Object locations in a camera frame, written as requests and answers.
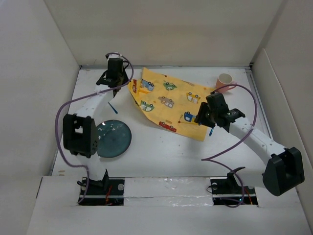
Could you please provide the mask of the yellow car-print cloth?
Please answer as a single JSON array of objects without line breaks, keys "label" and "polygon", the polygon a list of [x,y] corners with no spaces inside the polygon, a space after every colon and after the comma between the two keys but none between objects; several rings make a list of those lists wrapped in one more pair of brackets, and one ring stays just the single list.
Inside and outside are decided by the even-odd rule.
[{"label": "yellow car-print cloth", "polygon": [[202,102],[213,91],[196,83],[142,69],[128,89],[145,117],[173,133],[204,141],[207,127],[195,123]]}]

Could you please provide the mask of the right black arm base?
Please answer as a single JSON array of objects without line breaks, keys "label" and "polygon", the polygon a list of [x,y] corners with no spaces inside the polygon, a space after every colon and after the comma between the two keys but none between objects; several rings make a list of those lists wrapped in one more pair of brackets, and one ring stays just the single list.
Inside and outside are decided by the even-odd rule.
[{"label": "right black arm base", "polygon": [[210,178],[210,185],[206,191],[212,195],[214,206],[224,205],[229,208],[240,205],[258,205],[255,188],[244,186],[244,194],[242,187],[237,182],[237,177],[234,173],[244,169],[243,167],[236,168],[234,172],[230,171],[223,177]]}]

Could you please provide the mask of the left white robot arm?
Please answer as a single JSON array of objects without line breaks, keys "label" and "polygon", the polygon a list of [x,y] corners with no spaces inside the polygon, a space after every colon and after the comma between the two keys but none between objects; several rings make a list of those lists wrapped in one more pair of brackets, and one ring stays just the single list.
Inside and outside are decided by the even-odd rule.
[{"label": "left white robot arm", "polygon": [[104,121],[101,117],[103,109],[121,87],[130,82],[126,74],[126,67],[131,65],[129,60],[117,52],[108,53],[106,59],[107,70],[96,82],[94,93],[87,95],[80,109],[63,118],[64,149],[88,168],[89,182],[98,194],[108,191],[109,182],[104,179],[106,171],[99,166],[100,158],[94,156],[99,146],[97,126]]}]

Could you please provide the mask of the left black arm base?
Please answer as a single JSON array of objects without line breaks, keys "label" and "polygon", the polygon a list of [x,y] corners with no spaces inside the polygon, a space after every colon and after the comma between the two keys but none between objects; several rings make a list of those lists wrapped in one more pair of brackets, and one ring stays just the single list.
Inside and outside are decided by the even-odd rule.
[{"label": "left black arm base", "polygon": [[123,206],[124,178],[110,178],[106,189],[89,185],[85,198],[78,204],[81,206]]}]

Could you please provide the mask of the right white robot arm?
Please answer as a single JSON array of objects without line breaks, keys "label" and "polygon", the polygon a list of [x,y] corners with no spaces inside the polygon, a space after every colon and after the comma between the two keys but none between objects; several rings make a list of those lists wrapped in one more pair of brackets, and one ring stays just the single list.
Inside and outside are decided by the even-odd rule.
[{"label": "right white robot arm", "polygon": [[230,171],[233,177],[226,180],[226,187],[237,193],[244,186],[263,187],[272,195],[280,196],[305,181],[302,154],[296,147],[287,148],[255,128],[238,109],[229,109],[224,96],[214,93],[202,102],[195,123],[216,126],[240,139],[264,163],[258,171],[239,167]]}]

